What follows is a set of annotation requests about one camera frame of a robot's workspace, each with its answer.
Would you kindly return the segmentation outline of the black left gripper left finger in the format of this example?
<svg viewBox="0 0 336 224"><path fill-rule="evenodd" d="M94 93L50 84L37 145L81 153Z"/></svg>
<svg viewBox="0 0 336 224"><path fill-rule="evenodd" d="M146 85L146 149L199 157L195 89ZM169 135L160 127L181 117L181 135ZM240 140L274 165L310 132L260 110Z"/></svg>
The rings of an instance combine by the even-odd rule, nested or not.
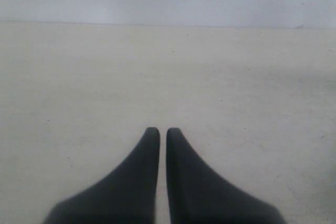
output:
<svg viewBox="0 0 336 224"><path fill-rule="evenodd" d="M160 133L149 127L104 179L58 203L45 223L154 223Z"/></svg>

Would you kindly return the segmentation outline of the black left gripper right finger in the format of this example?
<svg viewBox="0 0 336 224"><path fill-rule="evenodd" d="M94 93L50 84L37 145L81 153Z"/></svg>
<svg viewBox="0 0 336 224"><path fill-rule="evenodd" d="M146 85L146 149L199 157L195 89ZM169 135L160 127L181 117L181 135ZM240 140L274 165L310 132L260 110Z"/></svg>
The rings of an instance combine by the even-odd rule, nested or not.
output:
<svg viewBox="0 0 336 224"><path fill-rule="evenodd" d="M171 223L286 223L209 167L178 128L166 134L166 183Z"/></svg>

